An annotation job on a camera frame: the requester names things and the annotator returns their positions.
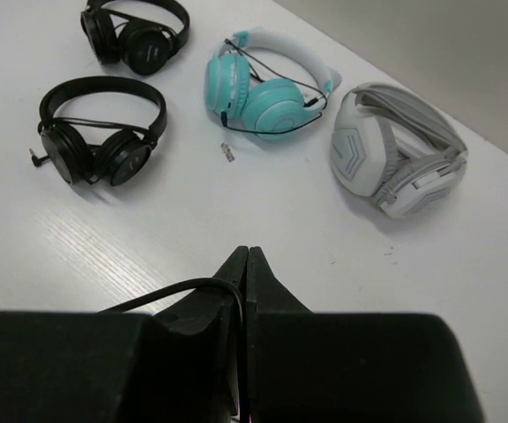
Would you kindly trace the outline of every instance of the gray wall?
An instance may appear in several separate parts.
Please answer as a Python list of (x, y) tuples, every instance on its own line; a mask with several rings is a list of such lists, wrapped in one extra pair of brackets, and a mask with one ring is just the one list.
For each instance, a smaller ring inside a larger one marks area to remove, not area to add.
[(277, 0), (508, 152), (508, 0)]

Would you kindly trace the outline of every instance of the gaming headset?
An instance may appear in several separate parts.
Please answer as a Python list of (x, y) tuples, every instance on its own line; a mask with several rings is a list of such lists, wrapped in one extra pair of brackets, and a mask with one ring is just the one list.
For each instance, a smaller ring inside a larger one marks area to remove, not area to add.
[[(101, 64), (123, 60), (135, 73), (151, 75), (187, 43), (190, 15), (175, 0), (141, 1), (160, 6), (178, 17), (183, 22), (180, 33), (157, 22), (103, 8), (113, 1), (88, 0), (86, 9), (81, 13), (81, 27)], [(111, 16), (126, 19), (118, 38)]]
[(384, 84), (343, 99), (332, 134), (339, 181), (393, 218), (433, 208), (464, 176), (467, 148), (433, 107)]
[[(93, 93), (125, 93), (150, 100), (160, 109), (148, 129), (122, 123), (54, 117), (66, 101)], [(64, 82), (47, 93), (40, 105), (38, 125), (45, 157), (31, 150), (33, 164), (41, 166), (52, 160), (63, 179), (74, 184), (80, 180), (94, 184), (109, 177), (113, 186), (127, 182), (148, 161), (167, 125), (166, 101), (155, 88), (140, 81), (117, 77), (90, 77)], [(72, 125), (116, 129), (103, 145), (88, 145)]]
[[(246, 48), (265, 48), (284, 55), (307, 70), (317, 81), (317, 87), (283, 77), (244, 51)], [(280, 78), (264, 81), (257, 74), (250, 74), (247, 57)], [(250, 89), (250, 78), (260, 84)], [(319, 55), (299, 41), (255, 28), (235, 33), (232, 40), (225, 40), (215, 50), (205, 71), (205, 106), (220, 116), (226, 128), (229, 119), (242, 119), (243, 130), (229, 129), (276, 140), (316, 121), (341, 80), (336, 70), (326, 66)], [(320, 96), (305, 102), (297, 85), (309, 87)]]

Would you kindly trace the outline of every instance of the black ear cup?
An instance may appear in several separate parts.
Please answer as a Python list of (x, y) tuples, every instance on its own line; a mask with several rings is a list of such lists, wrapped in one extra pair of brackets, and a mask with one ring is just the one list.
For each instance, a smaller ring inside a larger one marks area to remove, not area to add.
[(47, 155), (66, 182), (73, 184), (91, 176), (93, 155), (77, 130), (59, 123), (44, 130), (41, 138)]
[(106, 10), (84, 11), (81, 14), (81, 27), (100, 63), (119, 62), (119, 46), (115, 27)]
[(172, 56), (173, 41), (161, 28), (142, 20), (129, 22), (119, 35), (123, 62), (139, 75), (152, 75)]
[(94, 172), (109, 176), (112, 186), (127, 182), (150, 158), (152, 147), (130, 130), (119, 130), (103, 143), (95, 154)]

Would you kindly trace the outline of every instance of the teal headphones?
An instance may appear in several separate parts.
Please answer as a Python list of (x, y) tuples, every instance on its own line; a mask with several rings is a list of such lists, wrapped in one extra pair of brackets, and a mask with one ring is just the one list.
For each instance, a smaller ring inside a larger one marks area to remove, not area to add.
[[(250, 89), (250, 64), (246, 56), (253, 57), (243, 51), (245, 48), (265, 48), (288, 57), (309, 72), (317, 87), (289, 78), (267, 81), (255, 78), (260, 84)], [(226, 128), (228, 120), (242, 119), (244, 130), (229, 129), (277, 140), (316, 121), (340, 82), (336, 70), (327, 67), (319, 55), (298, 41), (256, 28), (235, 33), (232, 40), (215, 50), (205, 72), (205, 106), (220, 116)], [(320, 96), (305, 102), (297, 85), (308, 86)]]

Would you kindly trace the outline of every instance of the black headband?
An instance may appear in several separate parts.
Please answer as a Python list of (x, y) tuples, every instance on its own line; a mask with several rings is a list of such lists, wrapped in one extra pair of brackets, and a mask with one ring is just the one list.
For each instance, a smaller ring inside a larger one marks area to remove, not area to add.
[(166, 112), (166, 101), (162, 94), (160, 94), (157, 89), (144, 82), (119, 77), (78, 78), (55, 86), (41, 101), (39, 107), (41, 124), (51, 122), (54, 113), (66, 101), (82, 95), (96, 93), (125, 93), (150, 100), (160, 109), (160, 114), (148, 127), (153, 137), (151, 141), (158, 141), (158, 138), (160, 138), (166, 129), (168, 113)]
[[(113, 3), (117, 0), (87, 0), (87, 6), (90, 10), (100, 9), (105, 4)], [(177, 48), (182, 48), (190, 38), (190, 15), (176, 0), (139, 0), (143, 3), (153, 4), (166, 9), (174, 14), (183, 22), (183, 29), (176, 35)]]

